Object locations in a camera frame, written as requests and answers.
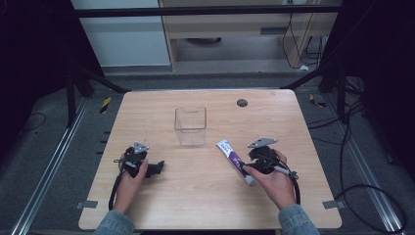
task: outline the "sleeve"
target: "sleeve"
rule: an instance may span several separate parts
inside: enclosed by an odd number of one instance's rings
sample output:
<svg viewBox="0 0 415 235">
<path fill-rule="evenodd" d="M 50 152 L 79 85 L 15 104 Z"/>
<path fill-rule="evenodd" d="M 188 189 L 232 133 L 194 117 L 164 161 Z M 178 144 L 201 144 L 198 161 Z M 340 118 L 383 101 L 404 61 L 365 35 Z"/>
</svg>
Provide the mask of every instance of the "sleeve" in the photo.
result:
<svg viewBox="0 0 415 235">
<path fill-rule="evenodd" d="M 300 205 L 293 204 L 278 214 L 285 235 L 320 234 Z"/>
<path fill-rule="evenodd" d="M 134 223 L 127 216 L 118 211 L 109 211 L 94 234 L 126 235 L 132 234 L 134 229 Z"/>
</svg>

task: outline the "small round object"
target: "small round object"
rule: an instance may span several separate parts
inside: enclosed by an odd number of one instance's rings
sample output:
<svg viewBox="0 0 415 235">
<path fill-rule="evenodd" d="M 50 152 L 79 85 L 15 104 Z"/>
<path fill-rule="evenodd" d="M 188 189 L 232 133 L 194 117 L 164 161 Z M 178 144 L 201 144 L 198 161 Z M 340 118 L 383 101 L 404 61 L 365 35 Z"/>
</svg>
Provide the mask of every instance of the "small round object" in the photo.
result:
<svg viewBox="0 0 415 235">
<path fill-rule="evenodd" d="M 236 104 L 237 104 L 239 107 L 246 107 L 246 106 L 248 105 L 248 101 L 247 101 L 247 100 L 245 100 L 245 99 L 239 99 L 239 100 L 236 102 Z"/>
</svg>

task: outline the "wall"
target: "wall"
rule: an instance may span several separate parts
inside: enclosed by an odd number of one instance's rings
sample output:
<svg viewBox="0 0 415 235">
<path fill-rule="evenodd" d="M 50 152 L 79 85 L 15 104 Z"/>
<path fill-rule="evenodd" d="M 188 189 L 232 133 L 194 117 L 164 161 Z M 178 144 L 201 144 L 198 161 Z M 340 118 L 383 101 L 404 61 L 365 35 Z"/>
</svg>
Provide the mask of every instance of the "wall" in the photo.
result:
<svg viewBox="0 0 415 235">
<path fill-rule="evenodd" d="M 155 8 L 157 0 L 71 0 L 75 9 Z M 101 67 L 170 66 L 161 17 L 80 19 Z"/>
</svg>

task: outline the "floor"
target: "floor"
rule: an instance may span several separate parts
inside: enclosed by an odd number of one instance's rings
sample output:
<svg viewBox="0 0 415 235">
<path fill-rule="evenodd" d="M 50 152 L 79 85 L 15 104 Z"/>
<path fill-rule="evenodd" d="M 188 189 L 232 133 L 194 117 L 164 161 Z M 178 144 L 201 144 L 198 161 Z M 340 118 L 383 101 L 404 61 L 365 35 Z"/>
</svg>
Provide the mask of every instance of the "floor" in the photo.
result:
<svg viewBox="0 0 415 235">
<path fill-rule="evenodd" d="M 318 44 L 310 43 L 308 56 L 316 52 Z M 182 40 L 175 71 L 144 72 L 130 76 L 108 76 L 122 87 L 133 90 L 147 89 L 204 89 L 204 88 L 278 88 L 307 74 L 306 70 L 293 69 L 285 60 L 281 44 L 276 38 L 222 38 L 219 43 L 209 40 Z M 308 63 L 315 59 L 303 58 Z M 358 78 L 349 78 L 364 88 Z M 313 128 L 336 117 L 336 91 L 320 94 L 319 78 L 309 81 L 296 90 L 304 118 L 323 165 L 334 195 L 345 187 L 370 183 L 391 194 L 406 213 L 404 233 L 415 234 L 415 184 L 398 164 L 389 164 L 385 148 L 373 128 L 366 111 L 356 112 L 349 123 L 349 132 L 342 151 L 347 130 L 340 122 Z M 76 104 L 83 118 L 74 132 L 68 133 L 66 91 L 40 99 L 33 108 L 21 138 L 8 153 L 9 161 L 1 165 L 0 173 L 0 234 L 10 234 L 13 228 L 27 229 L 29 234 L 88 234 L 77 226 L 81 210 L 76 208 L 88 195 L 90 185 L 105 150 L 108 131 L 111 130 L 122 100 L 116 94 L 93 82 L 93 98 L 76 94 Z M 310 102 L 313 94 L 316 105 Z M 100 114 L 103 101 L 111 97 L 111 104 Z M 350 106 L 358 105 L 359 97 L 346 95 Z M 70 141 L 60 145 L 63 136 Z M 342 166 L 343 180 L 340 177 Z M 51 175 L 45 178 L 44 173 Z M 347 193 L 349 206 L 370 224 L 386 229 L 385 224 L 397 218 L 404 222 L 400 208 L 389 203 L 383 194 L 356 189 Z M 34 214 L 25 213 L 32 209 Z M 361 222 L 350 209 L 341 209 L 344 224 L 322 234 L 379 234 Z M 177 232 L 144 232 L 143 234 L 176 234 Z M 191 231 L 180 234 L 209 234 L 211 231 Z M 273 231 L 227 231 L 227 234 L 273 234 Z"/>
</svg>

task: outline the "gray floor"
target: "gray floor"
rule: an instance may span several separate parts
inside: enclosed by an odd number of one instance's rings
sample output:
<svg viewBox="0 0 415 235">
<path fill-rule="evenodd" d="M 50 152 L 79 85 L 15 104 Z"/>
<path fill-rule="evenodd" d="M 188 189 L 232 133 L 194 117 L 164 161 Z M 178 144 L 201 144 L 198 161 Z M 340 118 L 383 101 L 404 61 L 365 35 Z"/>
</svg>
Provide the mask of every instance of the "gray floor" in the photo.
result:
<svg viewBox="0 0 415 235">
<path fill-rule="evenodd" d="M 183 40 L 180 45 L 175 71 L 145 72 L 140 76 L 109 76 L 109 79 L 133 90 L 252 87 L 266 89 L 287 85 L 306 74 L 304 70 L 289 67 L 281 45 L 272 37 L 223 38 L 217 44 L 195 44 L 194 41 Z M 326 103 L 330 103 L 336 95 L 333 91 L 320 96 L 317 84 L 318 78 L 296 90 L 306 122 L 334 116 L 329 107 L 320 108 L 309 101 L 309 94 L 314 94 Z M 105 149 L 105 140 L 108 139 L 106 131 L 111 130 L 122 100 L 122 94 L 116 94 L 95 82 L 93 85 L 96 90 L 93 98 L 85 99 L 77 95 L 78 105 L 86 102 L 85 115 L 31 223 L 30 233 L 86 233 L 77 226 L 81 210 L 76 209 L 75 204 L 87 198 L 101 154 Z M 109 96 L 112 98 L 109 108 L 105 114 L 100 114 L 102 103 Z M 352 104 L 358 101 L 358 97 L 347 95 L 347 101 Z M 66 91 L 60 90 L 43 97 L 36 103 L 33 112 L 44 116 L 33 115 L 27 121 L 26 129 L 41 124 L 46 118 L 45 121 L 37 128 L 24 131 L 9 153 L 10 161 L 1 165 L 1 234 L 9 234 L 16 224 L 66 131 Z M 412 203 L 412 196 L 415 196 L 414 182 L 401 166 L 388 163 L 382 143 L 364 112 L 359 112 L 351 118 L 350 130 L 359 153 L 368 164 L 374 178 L 404 208 L 408 220 L 406 234 L 415 234 L 415 206 Z M 311 129 L 310 134 L 314 138 L 314 145 L 330 188 L 333 194 L 337 195 L 341 191 L 339 171 L 343 134 L 340 125 L 334 123 L 323 128 Z M 345 150 L 343 166 L 345 187 L 365 182 L 350 148 Z M 371 224 L 385 229 L 368 190 L 356 190 L 347 194 L 347 197 L 359 215 Z M 379 234 L 359 221 L 349 209 L 342 209 L 340 212 L 343 226 L 336 230 L 321 231 L 323 234 Z M 186 234 L 209 233 L 211 232 L 193 231 Z M 228 233 L 273 234 L 272 231 Z"/>
</svg>

